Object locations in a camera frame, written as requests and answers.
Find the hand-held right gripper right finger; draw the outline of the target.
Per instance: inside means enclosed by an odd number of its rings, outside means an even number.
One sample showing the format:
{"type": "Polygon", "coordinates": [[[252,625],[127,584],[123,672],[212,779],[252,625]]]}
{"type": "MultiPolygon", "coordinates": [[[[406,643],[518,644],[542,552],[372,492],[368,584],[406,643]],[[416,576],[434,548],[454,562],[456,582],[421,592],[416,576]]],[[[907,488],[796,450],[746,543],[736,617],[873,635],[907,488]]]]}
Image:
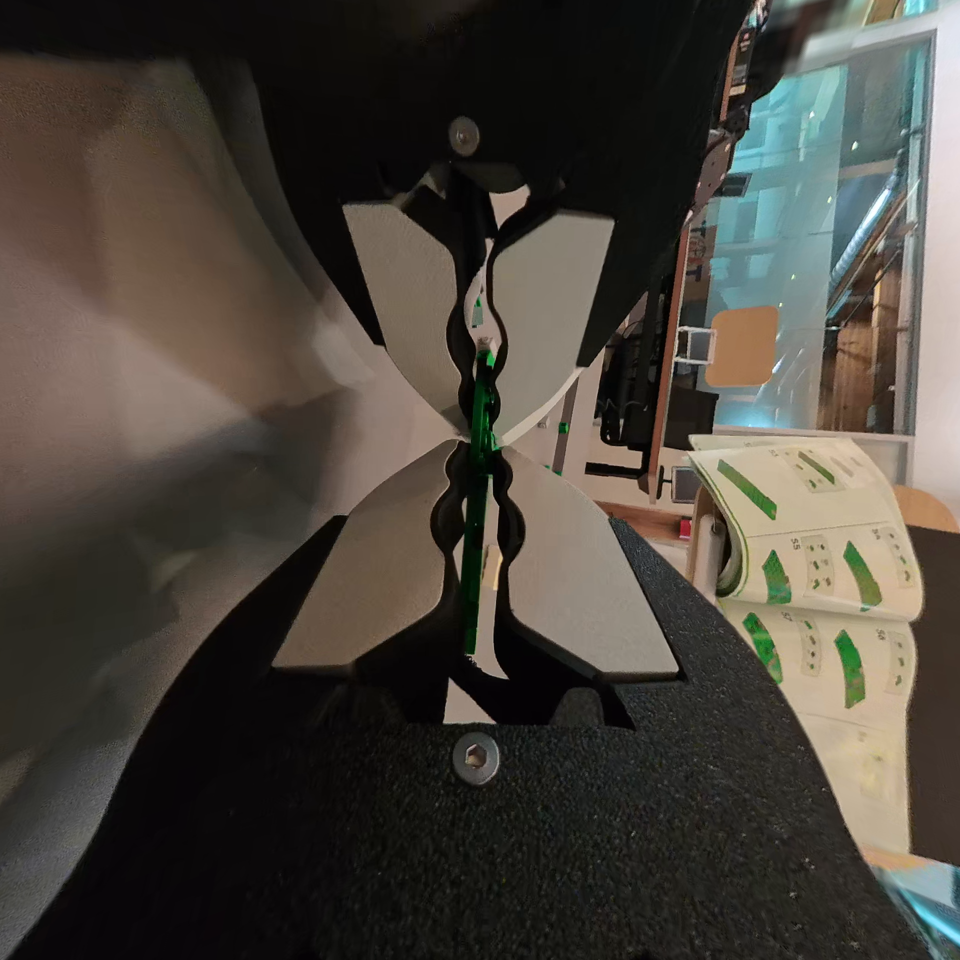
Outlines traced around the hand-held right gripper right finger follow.
{"type": "Polygon", "coordinates": [[[497,541],[509,624],[582,677],[672,681],[679,665],[608,515],[512,447],[497,541]]]}

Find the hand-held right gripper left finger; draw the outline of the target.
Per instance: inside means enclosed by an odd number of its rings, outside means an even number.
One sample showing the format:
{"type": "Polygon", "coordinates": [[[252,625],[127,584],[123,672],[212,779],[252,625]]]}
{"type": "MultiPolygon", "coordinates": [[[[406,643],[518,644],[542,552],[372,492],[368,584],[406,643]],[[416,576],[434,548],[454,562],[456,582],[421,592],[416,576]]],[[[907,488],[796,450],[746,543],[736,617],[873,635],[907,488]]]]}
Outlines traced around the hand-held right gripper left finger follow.
{"type": "Polygon", "coordinates": [[[448,439],[351,511],[276,653],[275,669],[350,673],[362,657],[431,614],[446,558],[431,517],[450,486],[448,439]]]}

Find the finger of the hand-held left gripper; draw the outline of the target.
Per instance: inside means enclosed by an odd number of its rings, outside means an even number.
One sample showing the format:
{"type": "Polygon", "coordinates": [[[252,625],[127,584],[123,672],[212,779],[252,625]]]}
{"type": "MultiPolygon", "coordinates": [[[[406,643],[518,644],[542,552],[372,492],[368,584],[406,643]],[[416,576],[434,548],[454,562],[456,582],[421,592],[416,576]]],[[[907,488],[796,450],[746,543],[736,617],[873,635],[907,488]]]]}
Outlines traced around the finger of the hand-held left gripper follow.
{"type": "Polygon", "coordinates": [[[476,268],[463,217],[445,200],[357,201],[342,213],[390,360],[466,437],[476,345],[465,304],[476,268]]]}
{"type": "Polygon", "coordinates": [[[522,231],[500,230],[487,259],[487,303],[506,348],[495,378],[498,445],[528,432],[581,373],[614,229],[611,217],[560,209],[522,231]]]}

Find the long green tiled brick plate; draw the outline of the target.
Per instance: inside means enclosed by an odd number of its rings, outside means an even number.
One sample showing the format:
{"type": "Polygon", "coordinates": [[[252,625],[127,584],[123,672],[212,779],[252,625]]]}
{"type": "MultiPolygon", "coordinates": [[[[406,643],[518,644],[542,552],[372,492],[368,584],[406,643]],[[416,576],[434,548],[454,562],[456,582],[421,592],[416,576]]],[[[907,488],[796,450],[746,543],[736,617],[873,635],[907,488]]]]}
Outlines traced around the long green tiled brick plate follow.
{"type": "Polygon", "coordinates": [[[460,574],[462,652],[468,658],[475,655],[477,647],[486,516],[493,463],[498,451],[494,431],[499,410],[495,366],[496,356],[489,342],[481,342],[474,370],[460,574]]]}

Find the grey desk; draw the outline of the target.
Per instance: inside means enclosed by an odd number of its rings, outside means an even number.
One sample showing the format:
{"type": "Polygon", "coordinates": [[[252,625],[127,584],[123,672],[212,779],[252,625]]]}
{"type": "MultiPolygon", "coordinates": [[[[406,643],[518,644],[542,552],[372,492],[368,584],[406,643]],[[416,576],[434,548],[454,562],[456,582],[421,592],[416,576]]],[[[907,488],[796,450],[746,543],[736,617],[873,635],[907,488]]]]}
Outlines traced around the grey desk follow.
{"type": "Polygon", "coordinates": [[[309,262],[246,91],[2,55],[2,922],[213,628],[450,427],[309,262]]]}

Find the tan rounded panel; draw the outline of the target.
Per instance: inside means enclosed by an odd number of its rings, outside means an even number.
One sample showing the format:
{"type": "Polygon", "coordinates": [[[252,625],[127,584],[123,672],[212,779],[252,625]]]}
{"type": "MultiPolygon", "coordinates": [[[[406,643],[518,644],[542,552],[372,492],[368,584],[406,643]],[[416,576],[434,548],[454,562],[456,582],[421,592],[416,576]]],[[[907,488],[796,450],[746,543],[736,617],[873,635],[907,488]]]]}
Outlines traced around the tan rounded panel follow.
{"type": "Polygon", "coordinates": [[[742,307],[717,313],[710,326],[712,359],[704,372],[718,389],[762,387],[776,363],[779,308],[742,307]]]}

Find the open building instruction booklet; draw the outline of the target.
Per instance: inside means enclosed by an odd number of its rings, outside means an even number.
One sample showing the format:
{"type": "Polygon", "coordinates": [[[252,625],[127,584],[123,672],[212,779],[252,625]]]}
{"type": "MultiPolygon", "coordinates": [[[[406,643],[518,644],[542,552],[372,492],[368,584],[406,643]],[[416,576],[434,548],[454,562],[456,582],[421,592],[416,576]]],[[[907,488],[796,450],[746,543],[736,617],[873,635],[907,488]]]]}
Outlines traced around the open building instruction booklet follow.
{"type": "Polygon", "coordinates": [[[717,605],[798,717],[859,846],[911,847],[907,714],[921,570],[894,490],[849,438],[690,438],[726,525],[717,605]]]}

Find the black panel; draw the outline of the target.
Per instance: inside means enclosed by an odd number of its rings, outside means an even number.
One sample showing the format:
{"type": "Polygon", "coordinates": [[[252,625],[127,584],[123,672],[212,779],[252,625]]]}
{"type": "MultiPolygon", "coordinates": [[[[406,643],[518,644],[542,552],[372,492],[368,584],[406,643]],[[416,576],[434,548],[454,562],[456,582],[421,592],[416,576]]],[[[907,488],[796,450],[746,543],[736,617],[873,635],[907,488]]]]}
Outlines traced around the black panel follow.
{"type": "Polygon", "coordinates": [[[908,709],[911,848],[959,864],[959,534],[908,528],[923,581],[908,709]]]}

